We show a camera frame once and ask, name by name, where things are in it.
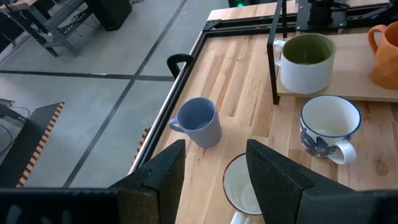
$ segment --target concrete floor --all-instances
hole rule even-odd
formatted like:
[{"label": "concrete floor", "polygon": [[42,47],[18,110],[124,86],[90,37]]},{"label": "concrete floor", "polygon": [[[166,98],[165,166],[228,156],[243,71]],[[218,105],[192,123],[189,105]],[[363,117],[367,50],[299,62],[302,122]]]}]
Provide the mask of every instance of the concrete floor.
[{"label": "concrete floor", "polygon": [[[123,178],[143,129],[153,123],[173,84],[132,81],[130,76],[171,77],[167,57],[189,53],[210,11],[226,7],[227,0],[145,0],[133,5],[117,31],[94,29],[94,20],[88,19],[90,26],[83,24],[70,37],[81,50],[77,58],[61,47],[55,58],[30,39],[0,64],[0,70],[126,75],[108,79],[0,74],[0,98],[15,100],[15,106],[32,111],[65,102],[26,186],[107,187]],[[0,132],[0,141],[6,138]]]}]

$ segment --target wooden board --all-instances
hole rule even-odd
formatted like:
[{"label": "wooden board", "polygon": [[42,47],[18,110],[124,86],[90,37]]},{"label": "wooden board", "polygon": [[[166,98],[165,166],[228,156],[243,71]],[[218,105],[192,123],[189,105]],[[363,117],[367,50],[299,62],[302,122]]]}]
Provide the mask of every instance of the wooden board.
[{"label": "wooden board", "polygon": [[[21,11],[24,9],[28,9],[31,5],[33,5],[37,0],[19,0],[15,3],[10,4],[10,8],[14,11]],[[0,12],[7,13],[8,9],[5,5],[0,6]]]},{"label": "wooden board", "polygon": [[[355,5],[380,1],[348,2]],[[288,12],[297,10],[294,1],[287,4]],[[209,19],[273,15],[275,5],[217,10]],[[285,96],[278,106],[272,104],[267,38],[268,35],[213,38],[201,51],[171,117],[190,98],[207,97],[219,111],[223,137],[217,146],[204,150],[185,134],[164,129],[154,155],[175,140],[185,139],[187,144],[185,182],[176,223],[230,223],[235,210],[223,192],[223,172],[232,158],[246,150],[247,139],[256,139],[356,190],[398,189],[398,105],[355,102],[363,116],[362,127],[352,139],[358,152],[356,163],[337,166],[327,159],[309,156],[299,140],[299,111],[306,100]]]},{"label": "wooden board", "polygon": [[374,55],[367,34],[329,35],[337,46],[330,84],[312,95],[292,93],[280,82],[278,69],[277,91],[280,96],[313,97],[339,95],[351,100],[398,102],[398,90],[388,90],[373,83],[370,74]]}]

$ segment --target cup handle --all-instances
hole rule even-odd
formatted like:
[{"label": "cup handle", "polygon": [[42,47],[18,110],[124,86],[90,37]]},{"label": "cup handle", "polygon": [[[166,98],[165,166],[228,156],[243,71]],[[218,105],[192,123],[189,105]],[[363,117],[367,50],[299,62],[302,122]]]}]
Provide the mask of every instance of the cup handle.
[{"label": "cup handle", "polygon": [[235,212],[234,217],[231,220],[231,224],[250,224],[250,218],[246,217],[240,212]]},{"label": "cup handle", "polygon": [[[275,47],[275,46],[279,46],[279,47],[283,48],[285,44],[286,44],[286,42],[284,42],[283,40],[275,40],[275,41],[274,41],[274,47]],[[281,66],[281,65],[282,65],[282,63],[280,62],[280,59],[276,60],[276,58],[275,58],[274,62],[275,62],[275,64],[278,65],[278,66]]]},{"label": "cup handle", "polygon": [[184,131],[180,127],[178,127],[176,124],[178,124],[178,121],[177,121],[176,118],[172,118],[169,121],[169,127],[171,129],[173,129],[174,131],[178,131],[178,132],[184,133]]},{"label": "cup handle", "polygon": [[377,26],[372,27],[369,30],[369,32],[368,32],[368,42],[369,42],[369,45],[371,46],[373,54],[376,54],[377,49],[379,48],[377,46],[376,41],[374,40],[374,33],[376,31],[379,31],[379,32],[383,33],[384,31],[386,31],[386,29],[387,29],[387,26],[385,26],[385,25],[377,25]]},{"label": "cup handle", "polygon": [[345,165],[350,164],[356,160],[356,152],[354,146],[348,140],[342,140],[336,143],[339,147],[343,157],[338,153],[338,150],[332,155],[328,156],[333,162]]}]

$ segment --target wooden tray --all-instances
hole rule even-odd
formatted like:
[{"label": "wooden tray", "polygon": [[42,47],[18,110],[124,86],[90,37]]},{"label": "wooden tray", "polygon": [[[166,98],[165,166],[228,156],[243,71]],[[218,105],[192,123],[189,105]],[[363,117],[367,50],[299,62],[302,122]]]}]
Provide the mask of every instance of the wooden tray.
[{"label": "wooden tray", "polygon": [[398,102],[398,90],[388,90],[370,79],[374,55],[368,44],[367,34],[330,35],[337,46],[330,84],[312,95],[301,95],[287,90],[277,76],[277,92],[280,96],[313,97],[339,95],[351,100]]}]

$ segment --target cup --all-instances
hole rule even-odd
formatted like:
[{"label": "cup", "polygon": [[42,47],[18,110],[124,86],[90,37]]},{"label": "cup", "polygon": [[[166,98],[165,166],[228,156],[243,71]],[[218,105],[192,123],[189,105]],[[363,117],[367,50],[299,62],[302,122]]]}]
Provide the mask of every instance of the cup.
[{"label": "cup", "polygon": [[282,47],[280,82],[291,92],[316,93],[329,85],[335,60],[336,44],[321,34],[302,34],[288,41],[277,40]]},{"label": "cup", "polygon": [[206,98],[193,98],[185,102],[176,118],[169,121],[174,131],[185,133],[200,147],[215,146],[221,139],[222,130],[215,104]]},{"label": "cup", "polygon": [[350,101],[340,96],[317,96],[301,109],[300,140],[311,156],[349,164],[356,159],[349,141],[360,125],[361,113]]},{"label": "cup", "polygon": [[223,176],[226,198],[236,209],[231,224],[264,223],[259,203],[251,185],[246,153],[227,165]]},{"label": "cup", "polygon": [[[382,33],[377,46],[374,33]],[[398,22],[389,26],[377,25],[369,30],[368,41],[374,54],[374,66],[371,74],[372,81],[383,87],[398,90]]]}]

